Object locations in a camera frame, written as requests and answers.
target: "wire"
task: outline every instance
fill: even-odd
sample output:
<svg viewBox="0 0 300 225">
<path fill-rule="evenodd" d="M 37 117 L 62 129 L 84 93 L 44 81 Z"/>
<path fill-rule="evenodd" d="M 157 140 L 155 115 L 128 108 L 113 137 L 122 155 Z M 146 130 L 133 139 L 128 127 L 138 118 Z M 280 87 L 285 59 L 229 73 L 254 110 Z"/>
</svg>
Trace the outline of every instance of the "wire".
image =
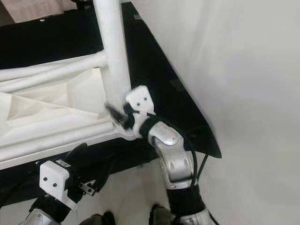
<svg viewBox="0 0 300 225">
<path fill-rule="evenodd" d="M 204 166 L 205 166 L 205 163 L 206 163 L 206 160 L 207 160 L 208 156 L 209 156 L 209 154 L 205 154 L 205 156 L 204 156 L 204 158 L 203 158 L 203 160 L 202 160 L 202 163 L 201 163 L 201 165 L 200 165 L 200 169 L 199 169 L 198 174 L 197 174 L 197 180 L 198 180 L 198 181 L 199 181 L 199 179 L 200 179 L 200 175 L 201 175 L 201 173 L 202 173 L 202 171 L 203 171 L 203 168 L 204 168 Z"/>
<path fill-rule="evenodd" d="M 192 158 L 193 158 L 193 164 L 194 164 L 194 172 L 193 172 L 193 177 L 192 177 L 192 181 L 191 181 L 190 187 L 194 186 L 195 183 L 196 183 L 197 170 L 198 170 L 198 162 L 197 162 L 197 156 L 196 156 L 194 145 L 191 143 L 191 141 L 186 136 L 186 134 L 181 129 L 179 129 L 176 125 L 174 125 L 173 123 L 171 123 L 170 121 L 168 121 L 168 120 L 166 120 L 166 119 L 164 119 L 162 117 L 159 117 L 157 115 L 151 114 L 151 113 L 147 113 L 147 115 L 150 116 L 150 117 L 156 117 L 160 121 L 164 122 L 166 125 L 174 128 L 183 137 L 183 139 L 187 142 L 187 144 L 189 145 L 190 150 L 192 152 Z"/>
<path fill-rule="evenodd" d="M 91 186 L 93 189 L 95 189 L 96 192 L 99 192 L 107 182 L 112 168 L 116 162 L 115 158 L 109 159 L 106 164 L 104 164 L 104 169 L 101 171 L 102 173 L 96 178 L 95 182 Z"/>
<path fill-rule="evenodd" d="M 87 147 L 88 147 L 87 143 L 82 143 L 82 144 L 78 145 L 77 147 L 75 147 L 73 150 L 69 151 L 65 155 L 65 157 L 63 158 L 63 161 L 72 165 L 74 163 L 76 154 L 81 152 L 83 149 L 86 149 Z"/>
<path fill-rule="evenodd" d="M 212 216 L 211 213 L 210 213 L 210 218 L 211 218 L 211 220 L 215 223 L 215 225 L 220 225 L 220 224 L 216 221 L 216 219 Z"/>
<path fill-rule="evenodd" d="M 180 224 L 180 216 L 179 215 L 177 215 L 171 223 L 171 225 L 176 225 L 176 224 Z"/>
</svg>

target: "white backdrop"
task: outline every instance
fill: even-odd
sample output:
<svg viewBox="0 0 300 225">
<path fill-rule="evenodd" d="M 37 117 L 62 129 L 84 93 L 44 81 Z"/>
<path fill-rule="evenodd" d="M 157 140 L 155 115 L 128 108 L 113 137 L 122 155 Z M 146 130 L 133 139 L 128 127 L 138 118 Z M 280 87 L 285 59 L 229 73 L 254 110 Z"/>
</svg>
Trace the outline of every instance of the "white backdrop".
<svg viewBox="0 0 300 225">
<path fill-rule="evenodd" d="M 217 137 L 201 187 L 220 224 L 300 224 L 300 1 L 133 3 Z"/>
</svg>

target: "black strap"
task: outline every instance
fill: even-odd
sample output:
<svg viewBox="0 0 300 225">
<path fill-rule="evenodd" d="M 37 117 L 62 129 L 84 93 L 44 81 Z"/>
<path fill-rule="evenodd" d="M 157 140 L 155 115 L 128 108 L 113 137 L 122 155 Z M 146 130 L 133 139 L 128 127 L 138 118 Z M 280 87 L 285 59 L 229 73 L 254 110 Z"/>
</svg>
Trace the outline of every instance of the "black strap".
<svg viewBox="0 0 300 225">
<path fill-rule="evenodd" d="M 171 212 L 176 216 L 192 215 L 205 209 L 198 185 L 184 189 L 167 189 L 167 195 Z"/>
<path fill-rule="evenodd" d="M 50 215 L 56 222 L 65 220 L 71 209 L 52 196 L 39 197 L 31 206 L 29 212 L 39 209 Z"/>
<path fill-rule="evenodd" d="M 126 115 L 128 116 L 128 120 L 126 121 L 126 123 L 124 124 L 124 129 L 132 129 L 133 125 L 135 124 L 135 117 L 133 116 L 133 113 L 135 112 L 133 110 L 133 108 L 131 107 L 131 105 L 129 103 L 126 103 L 125 105 L 123 105 L 123 110 L 126 113 Z"/>
<path fill-rule="evenodd" d="M 148 133 L 151 128 L 157 124 L 160 120 L 156 117 L 149 117 L 144 123 L 141 125 L 139 133 L 143 138 L 148 138 Z"/>
</svg>

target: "white plastic mount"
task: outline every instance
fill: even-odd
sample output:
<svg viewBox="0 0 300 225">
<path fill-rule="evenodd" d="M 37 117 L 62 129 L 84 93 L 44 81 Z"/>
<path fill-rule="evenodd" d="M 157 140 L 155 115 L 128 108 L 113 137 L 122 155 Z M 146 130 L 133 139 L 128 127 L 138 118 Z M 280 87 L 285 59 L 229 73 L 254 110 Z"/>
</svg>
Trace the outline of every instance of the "white plastic mount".
<svg viewBox="0 0 300 225">
<path fill-rule="evenodd" d="M 70 177 L 68 170 L 52 161 L 47 161 L 40 166 L 39 173 L 39 186 L 47 194 L 61 201 L 70 209 L 77 209 L 77 204 L 68 197 L 68 190 L 65 190 L 66 181 Z"/>
<path fill-rule="evenodd" d="M 140 112 L 133 114 L 135 124 L 132 130 L 137 138 L 142 138 L 139 130 L 144 121 L 149 118 L 147 113 L 155 114 L 154 104 L 148 88 L 146 86 L 139 86 L 133 89 L 126 95 L 126 102 L 128 102 L 134 110 Z"/>
</svg>

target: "white tube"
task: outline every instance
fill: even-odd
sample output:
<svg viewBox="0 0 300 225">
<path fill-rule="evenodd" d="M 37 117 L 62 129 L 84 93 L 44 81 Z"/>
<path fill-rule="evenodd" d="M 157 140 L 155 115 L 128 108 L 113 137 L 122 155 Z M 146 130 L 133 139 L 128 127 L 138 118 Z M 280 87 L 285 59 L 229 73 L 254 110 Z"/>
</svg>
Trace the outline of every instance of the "white tube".
<svg viewBox="0 0 300 225">
<path fill-rule="evenodd" d="M 82 59 L 85 59 L 87 57 L 90 57 L 94 54 L 90 54 L 90 55 L 83 55 L 83 56 L 78 56 L 78 57 L 74 57 L 74 58 L 69 58 L 69 59 L 64 59 L 64 60 L 58 60 L 58 61 L 52 61 L 52 62 L 46 62 L 46 63 L 42 63 L 42 64 L 38 64 L 38 65 L 34 65 L 31 67 L 35 67 L 35 66 L 43 66 L 43 65 L 54 65 L 54 64 L 68 64 L 70 62 L 75 62 L 75 61 L 79 61 Z"/>
<path fill-rule="evenodd" d="M 121 108 L 131 89 L 127 52 L 123 32 L 120 0 L 94 0 L 94 7 L 109 67 L 113 98 L 108 100 Z"/>
<path fill-rule="evenodd" d="M 0 162 L 84 140 L 110 130 L 113 130 L 113 123 L 105 122 L 70 130 L 61 134 L 4 146 L 0 148 Z"/>
<path fill-rule="evenodd" d="M 101 51 L 82 60 L 75 61 L 64 66 L 47 70 L 42 73 L 35 74 L 24 79 L 0 86 L 0 92 L 12 92 L 21 90 L 39 83 L 58 78 L 65 74 L 83 71 L 98 66 L 103 67 L 105 65 L 107 65 L 106 56 L 104 51 Z"/>
<path fill-rule="evenodd" d="M 53 64 L 53 65 L 42 65 L 34 67 L 20 67 L 13 69 L 2 69 L 0 70 L 0 82 L 13 80 L 16 78 L 26 77 L 33 74 L 41 73 L 56 67 L 60 67 L 62 64 Z"/>
</svg>

